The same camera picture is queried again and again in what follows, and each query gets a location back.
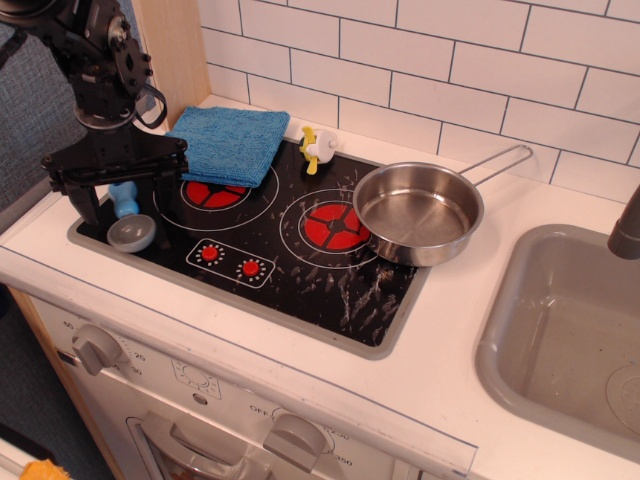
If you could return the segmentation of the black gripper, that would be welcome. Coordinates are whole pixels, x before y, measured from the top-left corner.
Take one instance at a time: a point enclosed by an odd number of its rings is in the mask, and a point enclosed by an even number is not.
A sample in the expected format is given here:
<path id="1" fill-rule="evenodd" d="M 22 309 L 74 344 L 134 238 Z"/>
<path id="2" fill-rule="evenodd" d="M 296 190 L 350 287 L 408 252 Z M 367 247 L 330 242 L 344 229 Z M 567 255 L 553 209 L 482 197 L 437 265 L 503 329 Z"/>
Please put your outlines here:
<path id="1" fill-rule="evenodd" d="M 186 148 L 182 139 L 148 133 L 132 124 L 89 129 L 78 142 L 46 156 L 42 167 L 53 189 L 69 197 L 87 224 L 99 224 L 95 186 L 145 178 L 150 178 L 144 184 L 158 214 L 165 217 L 173 196 L 169 175 L 187 171 Z"/>

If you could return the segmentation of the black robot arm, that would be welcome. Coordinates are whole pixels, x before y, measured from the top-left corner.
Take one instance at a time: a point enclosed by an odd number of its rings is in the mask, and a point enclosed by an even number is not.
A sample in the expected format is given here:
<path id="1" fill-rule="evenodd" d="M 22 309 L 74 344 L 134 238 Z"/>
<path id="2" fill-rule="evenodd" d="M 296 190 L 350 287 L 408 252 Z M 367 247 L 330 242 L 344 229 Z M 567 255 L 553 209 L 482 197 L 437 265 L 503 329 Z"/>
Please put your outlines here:
<path id="1" fill-rule="evenodd" d="M 95 188 L 151 178 L 168 195 L 187 172 L 187 143 L 152 134 L 167 114 L 141 128 L 136 103 L 163 95 L 148 84 L 150 56 L 141 51 L 116 1 L 4 1 L 2 23 L 15 33 L 1 49 L 8 60 L 33 35 L 50 49 L 70 83 L 74 113 L 86 135 L 42 161 L 54 191 L 69 200 L 89 224 L 99 222 Z"/>

